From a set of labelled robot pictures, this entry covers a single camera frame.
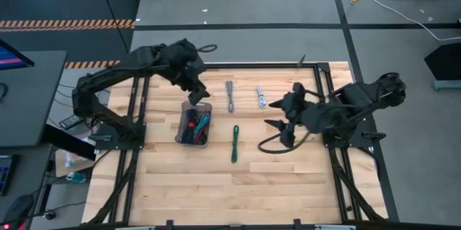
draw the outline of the small bottle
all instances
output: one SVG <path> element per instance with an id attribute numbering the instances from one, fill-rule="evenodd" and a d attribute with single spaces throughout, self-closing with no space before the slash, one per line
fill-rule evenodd
<path id="1" fill-rule="evenodd" d="M 86 181 L 86 175 L 78 172 L 69 172 L 66 176 L 66 180 L 75 183 L 84 183 Z"/>

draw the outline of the gray desk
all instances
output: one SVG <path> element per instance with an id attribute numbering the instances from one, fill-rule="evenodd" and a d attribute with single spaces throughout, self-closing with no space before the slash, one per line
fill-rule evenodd
<path id="1" fill-rule="evenodd" d="M 31 194 L 48 183 L 45 174 L 50 168 L 53 145 L 76 154 L 80 154 L 78 149 L 84 149 L 92 154 L 86 158 L 94 160 L 93 146 L 46 124 L 63 72 L 66 52 L 24 54 L 35 62 L 34 67 L 0 71 L 0 81 L 9 86 L 8 95 L 0 103 L 0 153 L 19 154 L 9 190 L 6 196 L 0 197 L 0 222 L 16 198 Z M 49 190 L 49 186 L 44 187 L 35 194 L 35 209 L 30 214 L 43 210 Z M 30 222 L 26 221 L 26 229 L 30 227 Z"/>

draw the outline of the yellow and black hazard tape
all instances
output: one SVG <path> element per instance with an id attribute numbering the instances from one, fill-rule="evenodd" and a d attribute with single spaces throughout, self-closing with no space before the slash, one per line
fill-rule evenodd
<path id="1" fill-rule="evenodd" d="M 87 19 L 87 20 L 3 20 L 0 32 L 40 32 L 63 30 L 93 30 L 135 28 L 135 21 L 130 19 Z"/>
<path id="2" fill-rule="evenodd" d="M 119 63 L 120 61 L 69 61 L 64 68 L 105 68 Z"/>

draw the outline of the clear plastic container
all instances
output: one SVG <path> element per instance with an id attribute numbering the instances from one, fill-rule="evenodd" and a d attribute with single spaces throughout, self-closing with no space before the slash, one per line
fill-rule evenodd
<path id="1" fill-rule="evenodd" d="M 182 113 L 179 121 L 178 134 L 174 140 L 184 146 L 204 148 L 208 145 L 208 132 L 211 123 L 212 105 L 210 103 L 200 102 L 195 107 L 188 101 L 184 101 L 181 105 Z M 194 137 L 194 130 L 199 125 L 200 120 L 209 115 L 208 122 L 203 126 L 202 132 Z"/>

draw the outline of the desk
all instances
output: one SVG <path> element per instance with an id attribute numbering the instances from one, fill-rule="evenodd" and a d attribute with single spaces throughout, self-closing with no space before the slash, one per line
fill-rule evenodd
<path id="1" fill-rule="evenodd" d="M 70 151 L 83 148 L 93 154 L 88 158 L 94 159 L 93 146 L 87 143 L 85 146 L 84 142 L 46 124 L 66 52 L 25 52 L 24 55 L 35 62 L 34 67 L 0 71 L 0 81 L 9 86 L 8 95 L 0 103 L 0 146 L 15 146 L 0 147 L 0 153 L 19 154 L 18 167 L 8 193 L 0 197 L 0 222 L 16 198 L 31 194 L 48 182 L 44 176 L 49 167 L 52 144 Z M 35 194 L 34 209 L 30 215 L 38 213 L 43 209 L 42 205 L 46 205 L 49 187 L 41 193 Z M 27 221 L 26 229 L 29 226 L 30 221 Z"/>
<path id="2" fill-rule="evenodd" d="M 335 89 L 352 81 L 347 62 L 329 66 Z M 277 133 L 263 119 L 284 119 L 281 110 L 259 108 L 256 86 L 262 88 L 267 103 L 281 99 L 296 81 L 317 92 L 313 69 L 209 69 L 200 79 L 211 94 L 202 101 L 213 106 L 205 149 L 188 148 L 174 141 L 181 103 L 187 93 L 160 76 L 150 80 L 146 144 L 139 154 L 130 225 L 164 226 L 168 219 L 173 219 L 174 225 L 188 226 L 292 224 L 294 218 L 300 218 L 303 224 L 339 223 L 333 172 L 321 136 L 311 136 L 288 154 L 264 154 L 256 147 Z M 227 111 L 226 80 L 232 80 L 234 85 L 233 114 Z M 326 79 L 322 80 L 327 92 Z M 127 113 L 132 83 L 127 80 L 111 88 L 109 108 L 119 115 Z M 313 96 L 306 98 L 318 101 Z M 234 125 L 240 127 L 236 164 L 231 163 Z M 297 128 L 298 141 L 304 133 L 303 128 Z M 267 145 L 282 149 L 278 139 Z M 90 220 L 112 192 L 118 156 L 119 152 L 112 151 L 94 168 L 82 222 Z M 375 163 L 355 149 L 349 150 L 349 157 L 356 186 L 370 205 L 386 217 Z M 349 195 L 344 196 L 349 205 Z M 118 221 L 123 204 L 122 195 Z"/>

